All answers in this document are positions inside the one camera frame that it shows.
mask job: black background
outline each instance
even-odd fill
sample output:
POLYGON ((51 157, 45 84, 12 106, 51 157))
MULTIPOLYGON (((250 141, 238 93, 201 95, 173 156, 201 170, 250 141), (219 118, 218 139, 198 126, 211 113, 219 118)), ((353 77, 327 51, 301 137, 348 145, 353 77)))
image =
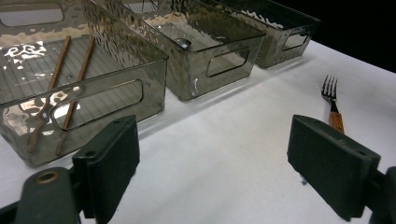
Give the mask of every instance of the black background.
POLYGON ((314 41, 396 73, 396 7, 390 1, 275 2, 320 19, 314 41))

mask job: bin handle cutout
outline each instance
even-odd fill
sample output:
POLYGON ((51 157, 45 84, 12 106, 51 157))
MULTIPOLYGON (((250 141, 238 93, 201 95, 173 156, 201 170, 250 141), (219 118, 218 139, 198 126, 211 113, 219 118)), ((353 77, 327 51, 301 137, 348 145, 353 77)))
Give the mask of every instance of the bin handle cutout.
POLYGON ((56 105, 51 110, 50 118, 58 129, 65 132, 71 132, 82 126, 88 125, 89 123, 118 113, 128 107, 135 106, 142 102, 143 99, 143 81, 136 79, 93 94, 85 95, 84 97, 64 104, 56 105), (105 100, 111 101, 111 107, 104 104, 105 100), (66 112, 70 104, 73 102, 77 103, 77 110, 84 109, 87 111, 84 113, 84 116, 76 113, 76 111, 70 126, 67 129, 64 129, 63 123, 66 117, 66 112), (105 111, 101 111, 99 108, 90 108, 91 105, 101 106, 101 104, 106 107, 105 111))
POLYGON ((309 32, 290 35, 283 45, 282 51, 295 49, 302 46, 309 37, 309 32))
POLYGON ((63 20, 62 8, 56 3, 0 6, 0 23, 6 27, 45 24, 63 20))
POLYGON ((248 47, 221 53, 210 59, 206 69, 207 77, 216 77, 235 68, 243 66, 248 61, 248 47))

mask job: fork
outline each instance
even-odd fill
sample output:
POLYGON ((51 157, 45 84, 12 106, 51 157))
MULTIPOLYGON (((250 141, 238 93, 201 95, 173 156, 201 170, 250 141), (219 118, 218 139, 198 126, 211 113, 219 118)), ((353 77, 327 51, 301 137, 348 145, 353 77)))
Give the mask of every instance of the fork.
POLYGON ((344 133, 343 117, 336 105, 337 101, 337 78, 326 76, 321 89, 321 95, 331 104, 330 126, 340 133, 344 133))

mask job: chopsticks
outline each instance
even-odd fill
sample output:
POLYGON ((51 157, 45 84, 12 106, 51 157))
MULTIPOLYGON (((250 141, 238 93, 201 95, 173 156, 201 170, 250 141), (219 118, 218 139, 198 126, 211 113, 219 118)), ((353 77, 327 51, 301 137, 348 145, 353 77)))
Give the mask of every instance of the chopsticks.
MULTIPOLYGON (((84 62, 81 66, 81 70, 79 71, 79 75, 78 75, 78 81, 81 81, 85 78, 85 74, 88 68, 88 65, 90 63, 90 58, 92 56, 92 52, 95 46, 95 38, 91 37, 90 39, 90 45, 87 48, 87 51, 85 53, 85 58, 84 58, 84 62)), ((66 118, 64 119, 64 126, 63 129, 67 130, 70 127, 70 123, 73 119, 73 115, 74 112, 76 111, 76 107, 77 107, 77 102, 74 101, 72 103, 70 103, 69 105, 69 109, 67 110, 67 114, 66 114, 66 118)), ((56 155, 60 155, 63 149, 63 145, 64 145, 64 140, 67 137, 67 133, 61 133, 61 140, 58 143, 58 146, 56 147, 56 151, 55 154, 56 155)))
MULTIPOLYGON (((62 66, 64 65, 64 58, 66 57, 67 51, 70 46, 70 40, 71 40, 71 36, 67 35, 66 39, 64 41, 64 47, 62 48, 61 55, 59 56, 58 62, 56 63, 56 66, 55 66, 55 70, 52 74, 51 81, 49 83, 49 90, 52 90, 58 82, 59 75, 62 70, 62 66)), ((35 129, 33 130, 32 134, 30 135, 30 137, 28 139, 28 145, 27 145, 28 152, 35 151, 35 147, 38 142, 38 137, 39 137, 40 131, 43 128, 44 124, 46 124, 46 122, 47 122, 43 118, 43 115, 48 110, 49 105, 50 105, 50 96, 46 98, 46 103, 44 103, 41 110, 35 115, 38 119, 40 119, 40 123, 38 124, 37 127, 35 127, 35 129)))
MULTIPOLYGON (((60 57, 58 59, 58 62, 56 63, 54 72, 52 74, 52 78, 51 81, 49 83, 49 90, 52 90, 58 83, 58 79, 59 76, 61 74, 62 71, 62 67, 64 65, 64 59, 66 57, 67 51, 69 49, 70 46, 70 41, 71 41, 71 36, 68 35, 64 41, 64 46, 63 49, 61 51, 60 57)), ((87 48, 87 51, 85 53, 85 57, 84 57, 84 61, 83 64, 81 66, 81 69, 79 71, 79 75, 78 75, 78 80, 77 81, 81 81, 85 78, 89 63, 90 63, 90 59, 93 53, 93 49, 95 46, 95 39, 94 37, 90 38, 90 44, 87 48)), ((73 115, 76 111, 77 108, 77 104, 78 102, 72 102, 69 105, 67 114, 66 114, 66 118, 64 119, 64 125, 63 125, 63 129, 67 130, 70 127, 71 121, 73 119, 73 115)), ((28 148, 27 150, 29 152, 33 152, 35 151, 36 145, 38 143, 39 140, 39 134, 41 132, 41 129, 43 128, 43 126, 47 123, 47 119, 49 118, 49 116, 46 116, 47 119, 44 119, 44 115, 45 113, 47 113, 48 107, 50 106, 50 96, 46 98, 46 103, 43 105, 42 109, 35 115, 38 119, 40 119, 40 123, 37 125, 37 127, 33 130, 31 136, 28 139, 28 148)), ((58 146, 56 148, 55 154, 56 155, 60 155, 62 152, 62 147, 64 144, 64 140, 67 137, 68 132, 62 132, 61 133, 61 140, 58 142, 58 146)))

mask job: wooden fork handle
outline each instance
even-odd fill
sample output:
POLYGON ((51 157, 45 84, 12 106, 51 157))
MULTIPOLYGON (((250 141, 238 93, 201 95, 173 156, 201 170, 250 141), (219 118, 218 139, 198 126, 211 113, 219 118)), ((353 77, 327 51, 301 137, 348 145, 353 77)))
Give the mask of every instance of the wooden fork handle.
POLYGON ((340 133, 344 133, 343 117, 338 112, 330 114, 330 125, 340 133))

